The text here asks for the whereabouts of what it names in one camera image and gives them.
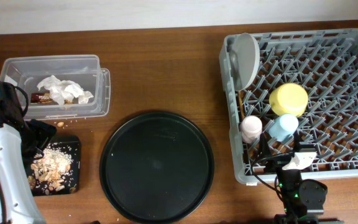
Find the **light blue plastic cup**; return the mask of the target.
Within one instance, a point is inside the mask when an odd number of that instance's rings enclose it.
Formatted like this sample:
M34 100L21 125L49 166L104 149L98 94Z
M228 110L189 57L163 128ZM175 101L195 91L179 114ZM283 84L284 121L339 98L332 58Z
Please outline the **light blue plastic cup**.
M272 138L282 142L297 130L298 125L298 118L295 115L283 114L274 120L268 133Z

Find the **pink plastic cup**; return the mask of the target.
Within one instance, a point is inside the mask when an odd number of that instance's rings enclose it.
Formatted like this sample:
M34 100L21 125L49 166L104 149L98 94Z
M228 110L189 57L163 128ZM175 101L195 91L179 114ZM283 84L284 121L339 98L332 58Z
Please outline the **pink plastic cup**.
M242 140L252 144L262 133L262 121L256 116L245 117L239 125Z

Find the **gold brown snack wrapper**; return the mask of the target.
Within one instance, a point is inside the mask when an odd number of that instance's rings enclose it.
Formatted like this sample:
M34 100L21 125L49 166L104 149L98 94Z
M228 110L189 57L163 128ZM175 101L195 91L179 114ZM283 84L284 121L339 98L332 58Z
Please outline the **gold brown snack wrapper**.
M33 104L59 104L71 105L73 100L65 99L62 95L57 93L33 93L31 94L30 102Z

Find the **food scraps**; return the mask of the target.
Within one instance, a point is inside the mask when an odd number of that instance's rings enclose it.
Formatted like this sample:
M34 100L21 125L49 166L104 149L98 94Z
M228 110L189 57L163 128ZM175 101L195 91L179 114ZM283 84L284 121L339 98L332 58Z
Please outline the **food scraps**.
M30 189L33 192L39 190L41 195L62 194L64 190L71 193L75 190L72 186L73 168L71 155L59 149L46 148L30 164L30 174L27 176Z

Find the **yellow plastic bowl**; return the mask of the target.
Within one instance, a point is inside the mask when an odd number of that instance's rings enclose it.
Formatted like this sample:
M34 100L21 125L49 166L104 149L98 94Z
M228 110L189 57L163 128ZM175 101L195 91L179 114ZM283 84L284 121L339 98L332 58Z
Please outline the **yellow plastic bowl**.
M305 112L307 104L306 90L296 83L280 85L269 96L269 105L272 111L279 116L292 114L300 117Z

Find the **white napkin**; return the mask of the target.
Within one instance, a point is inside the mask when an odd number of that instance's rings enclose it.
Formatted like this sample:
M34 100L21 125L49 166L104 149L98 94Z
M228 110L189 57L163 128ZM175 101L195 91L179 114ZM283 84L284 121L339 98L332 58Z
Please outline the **white napkin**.
M70 80L59 80L54 75L44 78L37 84L38 90L42 88L49 91L50 98L58 103L64 105L66 102L73 102L76 98L78 104L87 104L89 99L94 95L90 91L84 90L79 84Z

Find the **wooden chopstick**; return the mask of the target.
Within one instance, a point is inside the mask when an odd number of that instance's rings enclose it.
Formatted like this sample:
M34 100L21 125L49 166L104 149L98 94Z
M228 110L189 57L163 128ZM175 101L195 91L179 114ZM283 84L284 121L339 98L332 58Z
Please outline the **wooden chopstick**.
M244 107L243 107L243 96L244 96L244 91L243 90L237 92L237 98L238 98L238 103L239 103L239 111L240 111L240 121L242 121L245 118Z

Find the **grey plate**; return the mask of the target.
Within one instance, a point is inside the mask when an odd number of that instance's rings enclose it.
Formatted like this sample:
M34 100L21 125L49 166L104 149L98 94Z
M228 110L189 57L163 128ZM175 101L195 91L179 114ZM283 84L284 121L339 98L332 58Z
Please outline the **grey plate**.
M254 81L259 68L260 50L256 39L248 33L238 35L229 50L229 58L235 90L246 89Z

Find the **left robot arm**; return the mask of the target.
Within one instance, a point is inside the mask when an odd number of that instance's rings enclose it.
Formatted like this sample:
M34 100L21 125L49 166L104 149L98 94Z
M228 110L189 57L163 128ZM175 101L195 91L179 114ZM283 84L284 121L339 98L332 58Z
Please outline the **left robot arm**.
M0 223L45 223L32 195L25 167L56 134L56 127L32 119L21 106L21 89L0 81Z

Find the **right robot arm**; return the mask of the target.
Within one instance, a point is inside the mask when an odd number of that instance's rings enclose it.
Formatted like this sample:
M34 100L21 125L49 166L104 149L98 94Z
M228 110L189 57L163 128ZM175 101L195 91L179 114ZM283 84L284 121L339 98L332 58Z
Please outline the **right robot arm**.
M302 143L297 133L293 135L292 151L273 155L263 134L259 137L259 148L254 164L263 163L264 172L275 172L272 190L283 203L284 214L274 216L274 223L318 223L318 215L324 213L324 202L328 188L313 179L303 179L302 156L316 157L313 144Z

